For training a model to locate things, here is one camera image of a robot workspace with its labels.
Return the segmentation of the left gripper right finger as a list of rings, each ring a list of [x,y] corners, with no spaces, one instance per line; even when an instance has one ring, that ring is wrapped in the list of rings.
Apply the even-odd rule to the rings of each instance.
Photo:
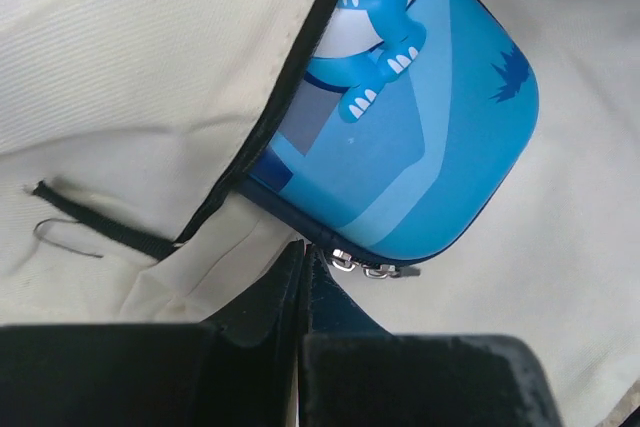
[[[302,426],[559,426],[543,369],[505,335],[400,335],[338,285],[306,250],[301,287]]]

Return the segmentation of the blue dinosaur pencil case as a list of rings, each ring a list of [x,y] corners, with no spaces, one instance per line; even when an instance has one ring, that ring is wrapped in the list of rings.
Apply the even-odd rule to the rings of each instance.
[[[538,86],[479,0],[338,0],[239,192],[371,278],[413,275],[527,145]]]

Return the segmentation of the beige canvas backpack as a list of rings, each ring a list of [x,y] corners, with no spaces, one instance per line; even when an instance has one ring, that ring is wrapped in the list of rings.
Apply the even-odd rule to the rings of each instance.
[[[639,378],[639,0],[482,0],[533,66],[534,136],[421,276],[338,283],[397,333],[501,333],[568,426]],[[1,322],[196,322],[293,231],[233,198],[156,261],[33,194],[177,236],[247,138],[313,0],[1,0]]]

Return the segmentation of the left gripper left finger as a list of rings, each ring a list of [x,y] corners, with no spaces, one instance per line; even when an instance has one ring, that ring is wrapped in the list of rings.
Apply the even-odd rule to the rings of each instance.
[[[1,331],[5,426],[282,426],[304,245],[195,324]]]

